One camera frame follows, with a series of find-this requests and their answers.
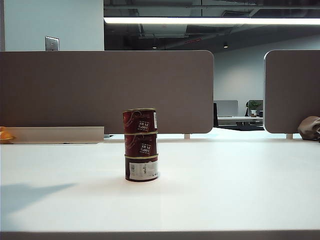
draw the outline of desk surface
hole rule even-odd
[[[320,143],[256,134],[160,139],[160,177],[150,182],[125,180],[122,139],[1,145],[1,231],[320,236]]]

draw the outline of metal can rim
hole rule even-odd
[[[123,111],[122,113],[134,112],[134,111],[148,111],[148,110],[156,110],[154,107],[146,107],[146,108],[134,108]]]
[[[153,155],[153,156],[127,156],[127,155],[124,155],[124,157],[127,159],[154,159],[154,158],[158,157],[158,155],[159,154]]]
[[[157,134],[158,131],[149,131],[149,132],[134,132],[134,133],[124,133],[124,135],[152,135]]]

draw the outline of stacked cans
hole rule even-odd
[[[125,179],[147,182],[158,177],[157,115],[155,108],[123,112]]]

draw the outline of white wall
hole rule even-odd
[[[319,49],[320,35],[314,35],[216,53],[213,98],[238,100],[238,115],[244,116],[248,100],[264,97],[264,56],[267,52]]]
[[[61,51],[104,50],[103,0],[4,0],[6,51],[44,51],[45,36]]]
[[[0,0],[0,51],[5,50],[4,0]]]

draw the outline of potted plant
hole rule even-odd
[[[249,109],[251,110],[251,117],[257,116],[257,109],[260,107],[261,103],[256,102],[255,100],[249,101]]]

